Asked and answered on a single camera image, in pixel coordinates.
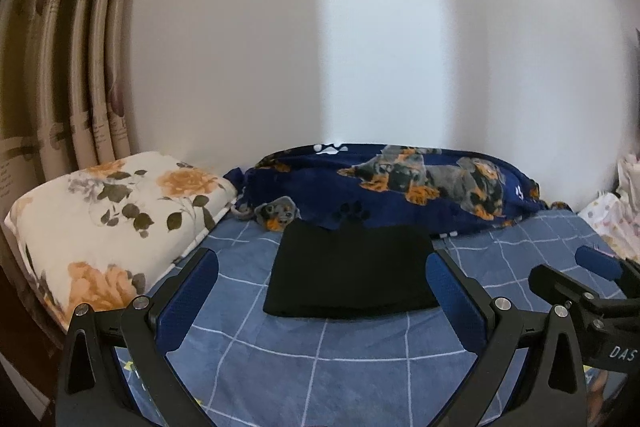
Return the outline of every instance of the navy blue blanket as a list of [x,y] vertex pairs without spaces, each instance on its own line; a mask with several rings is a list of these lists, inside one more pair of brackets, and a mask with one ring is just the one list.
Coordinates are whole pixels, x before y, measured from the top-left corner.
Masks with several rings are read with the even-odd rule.
[[514,166],[479,153],[399,145],[304,146],[226,175],[238,210],[272,232],[301,217],[327,229],[421,225],[473,233],[545,208],[538,186]]

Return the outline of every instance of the black paw print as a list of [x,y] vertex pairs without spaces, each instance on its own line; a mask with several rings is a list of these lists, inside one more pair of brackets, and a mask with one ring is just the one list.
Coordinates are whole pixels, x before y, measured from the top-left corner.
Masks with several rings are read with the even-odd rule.
[[341,204],[340,211],[334,212],[332,216],[334,221],[338,223],[363,223],[371,217],[371,213],[368,210],[362,209],[362,203],[360,201],[355,201],[353,204]]

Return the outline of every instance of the blue gripper pad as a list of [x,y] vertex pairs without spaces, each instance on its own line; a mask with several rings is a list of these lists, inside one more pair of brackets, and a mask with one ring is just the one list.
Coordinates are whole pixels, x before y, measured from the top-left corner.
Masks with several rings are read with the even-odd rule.
[[462,347],[478,355],[486,346],[486,324],[474,302],[442,258],[427,257],[427,282],[442,311],[456,332]]
[[207,250],[158,315],[156,345],[161,353],[180,347],[217,279],[218,256]]
[[575,262],[609,281],[622,277],[622,265],[616,257],[591,247],[579,247],[575,251]]

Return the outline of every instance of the folded black fabric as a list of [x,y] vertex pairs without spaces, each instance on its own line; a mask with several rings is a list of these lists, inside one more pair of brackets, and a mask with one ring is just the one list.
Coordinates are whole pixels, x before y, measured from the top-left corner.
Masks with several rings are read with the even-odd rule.
[[285,229],[263,310],[278,317],[352,319],[436,307],[425,277],[433,244],[412,226]]

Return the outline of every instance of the bed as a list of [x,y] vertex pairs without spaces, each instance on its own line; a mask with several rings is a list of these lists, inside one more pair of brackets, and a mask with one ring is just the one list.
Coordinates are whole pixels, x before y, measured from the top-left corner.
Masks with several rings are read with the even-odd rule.
[[[168,354],[191,394],[220,427],[427,425],[476,357],[462,349],[441,309],[359,321],[266,315],[279,239],[253,221],[228,218],[204,240],[218,253],[220,276],[184,342]],[[580,245],[609,251],[565,210],[435,243],[492,296],[535,311],[549,309],[527,285],[530,269],[541,263],[601,296],[620,296],[613,283],[576,266]],[[483,423],[500,415],[524,351],[516,353]],[[162,425],[128,352],[120,349],[118,357],[142,413]]]

